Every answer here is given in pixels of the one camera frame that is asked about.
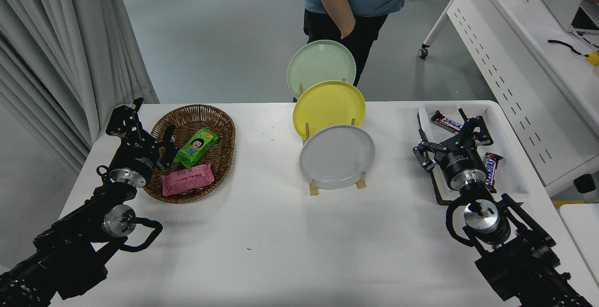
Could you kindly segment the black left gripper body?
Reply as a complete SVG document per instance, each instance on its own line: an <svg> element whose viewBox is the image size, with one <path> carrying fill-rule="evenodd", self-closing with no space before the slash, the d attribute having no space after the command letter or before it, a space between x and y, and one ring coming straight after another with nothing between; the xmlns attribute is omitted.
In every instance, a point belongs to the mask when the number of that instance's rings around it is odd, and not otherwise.
<svg viewBox="0 0 599 307"><path fill-rule="evenodd" d="M128 172L137 178L150 180L158 159L157 140L144 140L141 143L121 140L110 164L110 178L116 180L124 172Z"/></svg>

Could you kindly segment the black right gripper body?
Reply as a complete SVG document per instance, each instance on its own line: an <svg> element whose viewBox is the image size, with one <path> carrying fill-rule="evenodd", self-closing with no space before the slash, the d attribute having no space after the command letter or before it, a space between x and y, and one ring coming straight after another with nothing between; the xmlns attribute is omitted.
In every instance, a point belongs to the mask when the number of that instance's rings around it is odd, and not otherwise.
<svg viewBox="0 0 599 307"><path fill-rule="evenodd" d="M446 180L485 180L487 177L485 165L475 148L446 149L439 155Z"/></svg>

